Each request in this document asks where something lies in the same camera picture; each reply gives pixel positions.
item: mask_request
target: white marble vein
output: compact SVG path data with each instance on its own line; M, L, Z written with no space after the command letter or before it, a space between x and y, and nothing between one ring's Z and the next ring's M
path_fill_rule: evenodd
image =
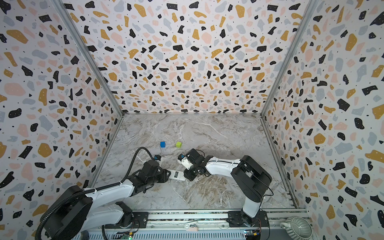
M166 148L160 148L160 142ZM177 141L182 147L175 147ZM164 169L184 170L177 156L191 148L223 159L249 155L272 176L273 197L263 208L293 208L284 189L260 119L254 115L126 115L98 177L96 186L117 182L125 175L134 152L144 146L162 156ZM149 157L142 150L131 173ZM155 184L146 194L124 199L132 209L240 209L245 196L230 177L198 176L193 182L169 180Z

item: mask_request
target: black corrugated hose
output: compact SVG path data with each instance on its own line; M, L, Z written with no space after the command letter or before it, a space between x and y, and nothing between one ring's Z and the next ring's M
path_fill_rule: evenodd
M124 178L121 180L121 182L116 182L116 183L105 185L105 186L102 186L102 187L97 187L95 189L89 189L89 190L85 190L85 191L82 191L82 192L78 192L78 193L73 194L72 196L67 197L63 201L59 202L52 210L50 210L48 213L46 213L45 216L43 217L42 221L40 222L39 226L36 229L35 240L42 240L41 239L41 232L43 231L44 225L47 223L47 221L51 217L51 215L53 213L55 213L57 210L59 210L63 205L69 203L70 201L75 200L76 198L78 198L78 197L80 197L82 195L86 195L88 193L92 193L92 192L94 192L96 190L100 191L100 190L103 190L103 189L107 189L107 188L118 186L118 185L122 184L127 179L127 177L129 176L129 173L131 172L131 169L132 169L133 163L135 161L135 158L136 158L137 154L139 153L139 151L141 149L144 149L148 153L150 158L153 160L153 157L152 157L151 153L148 151L148 149L146 149L145 147L139 147L136 150L135 155L132 158L131 164L129 165L128 171L125 174ZM103 231L103 238L107 240L107 238L105 236L105 231Z

